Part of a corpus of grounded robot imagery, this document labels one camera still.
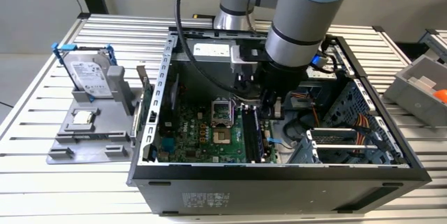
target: aluminum table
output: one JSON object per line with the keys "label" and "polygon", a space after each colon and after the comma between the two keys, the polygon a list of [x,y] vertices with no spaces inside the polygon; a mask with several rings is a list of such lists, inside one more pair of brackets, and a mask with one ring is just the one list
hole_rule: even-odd
{"label": "aluminum table", "polygon": [[[210,19],[186,19],[187,27],[211,28]],[[62,43],[102,47],[111,43],[126,79],[139,87],[135,67],[155,80],[170,18],[91,15],[79,18]],[[270,22],[257,29],[267,31]],[[385,32],[334,25],[379,93],[410,63]],[[183,216],[151,214],[138,189],[126,185],[130,162],[47,165],[47,152],[71,104],[72,83],[54,55],[0,126],[0,223],[447,223],[447,129],[431,129],[385,99],[401,130],[434,179],[421,189],[366,215]]]}

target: yellow wire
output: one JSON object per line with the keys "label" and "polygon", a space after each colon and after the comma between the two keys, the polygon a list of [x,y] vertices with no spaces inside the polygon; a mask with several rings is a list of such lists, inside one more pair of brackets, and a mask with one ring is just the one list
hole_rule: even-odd
{"label": "yellow wire", "polygon": [[319,117],[317,115],[317,111],[315,111],[315,106],[314,105],[313,105],[313,112],[314,112],[317,127],[321,127],[321,121],[319,121]]}

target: gray bin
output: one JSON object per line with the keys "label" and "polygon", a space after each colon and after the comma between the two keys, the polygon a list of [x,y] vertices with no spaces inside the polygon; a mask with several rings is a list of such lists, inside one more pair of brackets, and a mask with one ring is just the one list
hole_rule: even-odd
{"label": "gray bin", "polygon": [[[433,127],[447,126],[447,105],[433,93],[447,89],[447,66],[426,56],[419,57],[399,73],[385,96]],[[437,84],[434,91],[413,83],[429,78]]]}

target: label sticker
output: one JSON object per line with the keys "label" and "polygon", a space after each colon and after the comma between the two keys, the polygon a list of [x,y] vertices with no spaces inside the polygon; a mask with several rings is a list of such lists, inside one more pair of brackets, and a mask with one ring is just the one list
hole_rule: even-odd
{"label": "label sticker", "polygon": [[186,207],[227,207],[230,193],[182,193]]}
{"label": "label sticker", "polygon": [[98,63],[71,62],[71,67],[88,94],[94,97],[112,96],[103,70]]}
{"label": "label sticker", "polygon": [[230,57],[230,45],[215,43],[197,43],[194,55]]}

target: blue clip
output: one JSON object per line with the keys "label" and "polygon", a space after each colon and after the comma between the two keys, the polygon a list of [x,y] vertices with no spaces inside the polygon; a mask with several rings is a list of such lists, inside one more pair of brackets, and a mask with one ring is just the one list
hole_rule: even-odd
{"label": "blue clip", "polygon": [[63,51],[75,51],[78,50],[78,45],[76,44],[64,44],[62,46]]}
{"label": "blue clip", "polygon": [[321,58],[321,56],[315,55],[315,57],[313,58],[313,64],[317,65],[319,63],[319,58]]}
{"label": "blue clip", "polygon": [[55,56],[59,59],[59,63],[62,65],[64,65],[64,60],[63,60],[63,57],[62,57],[62,53],[59,52],[58,46],[59,46],[58,42],[51,45],[51,48],[54,49],[52,52],[55,53]]}
{"label": "blue clip", "polygon": [[115,50],[114,50],[114,47],[111,46],[111,44],[107,44],[106,49],[110,53],[111,64],[118,65],[116,58],[115,58]]}
{"label": "blue clip", "polygon": [[282,140],[281,139],[274,139],[274,138],[267,138],[267,141],[271,143],[277,143],[277,144],[282,144]]}

